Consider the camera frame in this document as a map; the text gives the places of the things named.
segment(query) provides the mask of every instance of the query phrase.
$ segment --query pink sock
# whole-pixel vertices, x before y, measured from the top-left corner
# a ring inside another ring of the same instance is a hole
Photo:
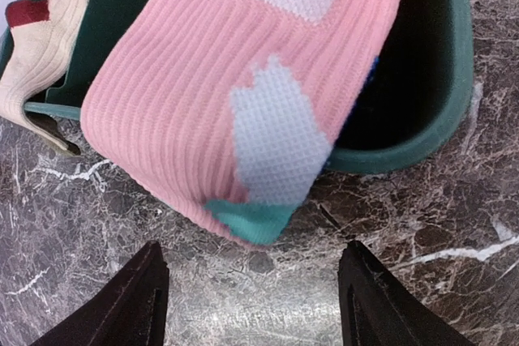
[[[398,3],[150,0],[88,92],[84,133],[200,226],[271,243],[328,159]]]

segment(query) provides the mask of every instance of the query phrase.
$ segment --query light blue patch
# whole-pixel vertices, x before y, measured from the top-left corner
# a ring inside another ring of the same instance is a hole
[[[205,208],[231,233],[255,245],[271,245],[281,235],[298,206],[234,204],[210,200]]]
[[[290,68],[271,56],[253,88],[231,92],[234,155],[251,203],[300,204],[332,152]]]

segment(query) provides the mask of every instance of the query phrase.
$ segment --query white marble vein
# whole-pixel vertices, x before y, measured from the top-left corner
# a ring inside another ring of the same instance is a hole
[[[504,271],[504,273],[503,273],[503,274],[500,276],[500,278],[497,279],[497,280],[498,280],[498,281],[501,280],[501,279],[502,279],[503,277],[505,277],[508,273],[510,273],[511,271],[513,271],[513,270],[517,267],[517,265],[519,265],[519,259],[518,259],[515,263],[513,263],[512,265],[510,265],[510,267],[509,267],[506,271]]]
[[[469,111],[469,129],[467,130],[467,134],[465,139],[463,140],[463,144],[461,145],[461,154],[466,155],[469,151],[471,140],[476,133],[476,129],[478,128],[478,116],[479,116],[479,107],[481,105],[481,99],[483,98],[483,83],[475,83],[474,90],[472,94],[472,101],[470,102],[470,111]]]
[[[19,290],[15,291],[15,292],[6,292],[6,295],[9,295],[9,296],[18,296],[20,295],[21,293],[24,293],[24,292],[27,292],[29,289],[31,289],[35,283],[38,282],[38,280],[43,277],[44,275],[47,274],[47,272],[49,271],[50,267],[47,267],[47,269],[45,269],[44,271],[41,271],[40,273],[38,273],[37,275],[34,276],[34,278],[32,280],[30,280],[25,286],[23,286],[22,288],[20,288]]]
[[[58,172],[57,170],[50,169],[50,168],[35,168],[34,170],[36,170],[37,172],[43,172],[43,173],[47,173],[47,174],[52,174],[53,176],[57,177],[60,180],[85,180],[85,181],[88,182],[88,181],[90,181],[92,176],[94,176],[97,173],[97,170],[101,166],[108,165],[108,164],[111,164],[111,163],[112,163],[112,161],[110,161],[110,160],[100,161],[97,164],[94,164],[86,172],[80,172],[80,164],[77,164],[76,165],[76,170],[75,170],[74,174]]]
[[[19,185],[19,157],[18,157],[18,147],[15,147],[15,171],[13,172],[13,178],[15,180],[16,189],[18,193],[20,194],[22,192],[22,189]]]
[[[466,248],[440,250],[435,253],[421,255],[411,259],[408,262],[399,263],[392,267],[391,271],[402,269],[403,267],[409,267],[417,263],[429,263],[431,261],[435,261],[436,259],[472,258],[477,259],[479,262],[485,262],[493,255],[499,253],[501,250],[517,244],[519,244],[519,235],[516,235],[515,237],[512,237],[506,241],[502,241],[501,243],[490,245],[481,250]]]
[[[516,235],[511,229],[506,227],[499,218],[491,218],[491,223],[501,242],[507,241]]]

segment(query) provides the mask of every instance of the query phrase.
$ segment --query green container rim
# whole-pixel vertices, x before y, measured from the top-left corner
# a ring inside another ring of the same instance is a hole
[[[52,105],[50,103],[28,101],[24,104],[24,109],[28,113],[43,113],[45,115],[62,117],[78,122],[81,118],[81,109],[71,105]]]
[[[403,169],[427,158],[458,128],[470,104],[474,82],[474,47],[470,0],[448,0],[453,33],[453,85],[435,119],[412,139],[393,147],[359,151],[336,147],[326,169],[381,174]]]

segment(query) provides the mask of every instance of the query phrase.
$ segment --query cream sock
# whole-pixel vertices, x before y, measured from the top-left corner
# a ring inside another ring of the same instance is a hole
[[[24,112],[24,103],[66,73],[88,0],[20,0],[6,18],[15,48],[0,79],[0,116],[42,136],[59,151],[77,154],[42,116]]]

